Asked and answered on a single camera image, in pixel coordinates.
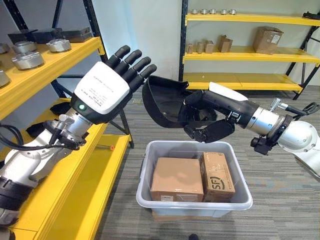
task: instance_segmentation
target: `small cardboard box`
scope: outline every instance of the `small cardboard box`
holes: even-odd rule
[[[204,52],[206,54],[212,54],[214,51],[214,43],[210,40],[205,41]]]
[[[188,54],[192,54],[194,52],[194,46],[191,43],[186,46],[186,52]]]
[[[275,27],[260,26],[257,28],[253,49],[256,53],[272,55],[278,47],[283,32]]]
[[[203,202],[227,203],[236,192],[226,157],[220,152],[204,152],[200,157]]]
[[[201,41],[198,41],[198,45],[197,45],[197,49],[196,49],[197,53],[202,54],[204,52],[204,50],[205,50],[204,43]]]
[[[228,53],[230,52],[233,40],[227,38],[227,35],[221,35],[220,41],[218,44],[218,50],[221,53]]]
[[[153,201],[202,202],[204,191],[199,160],[159,157],[150,191]]]

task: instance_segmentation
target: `yellow metal shelving unit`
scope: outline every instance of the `yellow metal shelving unit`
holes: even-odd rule
[[[320,64],[320,59],[299,48],[278,47],[272,55],[256,53],[251,46],[232,46],[230,52],[185,53],[186,60],[198,61],[253,61],[253,62],[297,62]]]
[[[313,32],[320,27],[320,20],[309,19],[297,15],[274,15],[274,14],[249,14],[237,13],[232,14],[191,14],[188,13],[189,0],[182,0],[181,11],[181,38],[180,38],[180,59],[179,59],[179,81],[188,81],[189,89],[208,89],[209,82],[220,83],[234,90],[282,90],[295,91],[297,99],[300,93],[320,66],[320,59],[313,56],[304,49],[306,43],[311,38]],[[278,47],[277,51],[272,54],[256,53],[251,46],[232,46],[230,52],[219,52],[217,49],[213,53],[193,53],[185,52],[187,25],[192,21],[203,22],[247,22],[247,23],[273,23],[273,24],[291,24],[311,26],[308,35],[301,48]],[[251,62],[291,62],[284,74],[255,74],[255,73],[186,73],[184,64],[186,61],[251,61]],[[288,76],[295,63],[315,64],[313,71],[307,77],[306,81],[298,85]]]
[[[39,44],[37,51],[41,53],[44,64],[29,70],[18,70],[11,62],[15,53],[0,54],[1,69],[11,79],[11,82],[0,88],[0,119],[5,118],[26,100],[40,91],[81,60],[98,50],[104,55],[104,48],[99,37],[93,37],[86,42],[71,43],[72,49],[66,52],[52,53],[45,44]]]
[[[10,84],[0,89],[0,119],[94,51],[105,54],[99,37],[71,46],[70,51],[51,53],[45,45],[38,45],[44,65],[25,71],[17,70],[11,63],[13,52],[0,55],[5,73],[11,79]],[[65,101],[70,99],[59,98],[54,104]],[[33,124],[57,117],[48,109]],[[59,161],[32,191],[21,207],[19,221],[11,226],[17,240],[94,238],[131,140],[130,135],[103,135],[106,127],[107,124],[90,127],[86,144]],[[21,133],[26,143],[33,140],[26,131]],[[96,148],[98,142],[114,145],[115,149]],[[9,151],[4,148],[1,159]]]
[[[185,25],[189,21],[224,21],[224,22],[247,22],[247,23],[273,23],[273,24],[294,24],[307,26],[320,26],[320,20],[309,19],[301,16],[286,15],[260,15],[260,14],[187,14]]]

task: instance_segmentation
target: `gray plastic bin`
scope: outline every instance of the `gray plastic bin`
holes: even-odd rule
[[[231,172],[235,194],[230,203],[152,201],[150,188],[158,158],[199,158],[203,152],[224,153]],[[196,141],[152,141],[145,150],[136,201],[144,208],[164,216],[206,216],[219,218],[231,210],[251,208],[253,198],[246,184],[232,146],[223,141],[200,143]]]

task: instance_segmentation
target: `robotic hand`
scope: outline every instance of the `robotic hand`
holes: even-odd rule
[[[17,144],[0,133],[0,142],[13,149],[0,169],[0,226],[14,224],[21,205],[39,181],[57,162],[86,143],[90,126],[111,121],[156,71],[154,64],[149,65],[149,57],[133,65],[142,55],[140,50],[121,61],[129,52],[125,45],[106,64],[97,62],[75,88],[71,109],[58,120],[47,121],[45,130],[32,142],[23,145],[22,137],[17,137]]]
[[[259,135],[251,141],[256,152],[266,155],[278,144],[320,180],[320,137],[311,124],[298,121],[318,111],[320,105],[313,102],[300,110],[276,98],[269,109],[264,109],[217,83],[211,82],[209,90],[195,92],[186,90],[187,87],[187,82],[149,77],[142,90],[143,103],[157,124],[184,128],[192,139],[205,143],[232,134],[235,125],[239,125]],[[278,115],[274,113],[276,107],[296,115]],[[225,115],[225,119],[216,121],[215,110]]]

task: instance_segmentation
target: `robot finger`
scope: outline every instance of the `robot finger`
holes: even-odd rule
[[[128,53],[130,53],[130,47],[128,45],[124,45],[120,47],[119,50],[116,51],[115,54],[112,55],[105,64],[114,69],[120,63],[121,59]]]
[[[129,69],[130,65],[132,65],[135,62],[135,60],[141,57],[141,55],[142,55],[142,52],[139,49],[133,51],[125,60],[121,61],[119,65],[116,66],[113,70],[121,76]]]
[[[132,79],[140,72],[145,66],[151,63],[150,57],[146,56],[142,58],[137,64],[135,64],[132,68],[126,71],[121,77],[127,82],[131,82]]]

